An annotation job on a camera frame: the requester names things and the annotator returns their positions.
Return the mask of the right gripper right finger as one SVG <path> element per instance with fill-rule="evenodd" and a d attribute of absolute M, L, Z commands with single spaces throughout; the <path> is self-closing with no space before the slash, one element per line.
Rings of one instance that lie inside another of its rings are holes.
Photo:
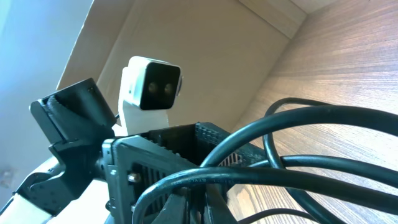
<path fill-rule="evenodd" d="M 206 185 L 205 224 L 237 224 L 216 185 Z"/>

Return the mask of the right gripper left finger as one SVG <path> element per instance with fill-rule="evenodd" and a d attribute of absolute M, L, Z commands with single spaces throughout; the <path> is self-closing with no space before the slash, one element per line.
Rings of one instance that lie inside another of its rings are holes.
<path fill-rule="evenodd" d="M 159 213 L 158 223 L 161 224 L 186 224 L 187 198 L 184 195 L 172 194 Z"/>

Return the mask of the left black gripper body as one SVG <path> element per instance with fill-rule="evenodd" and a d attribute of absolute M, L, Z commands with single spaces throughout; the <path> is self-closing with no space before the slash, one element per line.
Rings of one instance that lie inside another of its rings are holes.
<path fill-rule="evenodd" d="M 107 223 L 131 223 L 132 208 L 145 189 L 168 175 L 199 166 L 229 135 L 215 124 L 196 123 L 105 140 Z"/>

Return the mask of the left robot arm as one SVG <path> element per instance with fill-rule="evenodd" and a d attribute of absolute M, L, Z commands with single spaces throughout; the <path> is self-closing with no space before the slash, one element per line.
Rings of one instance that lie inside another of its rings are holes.
<path fill-rule="evenodd" d="M 169 127 L 160 113 L 179 91 L 179 78 L 123 81 L 132 104 L 132 133 L 118 137 L 114 115 L 92 79 L 31 104 L 52 157 L 28 175 L 1 210 L 2 223 L 45 223 L 78 199 L 93 180 L 106 182 L 108 223 L 132 223 L 136 203 L 156 182 L 199 166 L 228 133 L 211 123 Z"/>

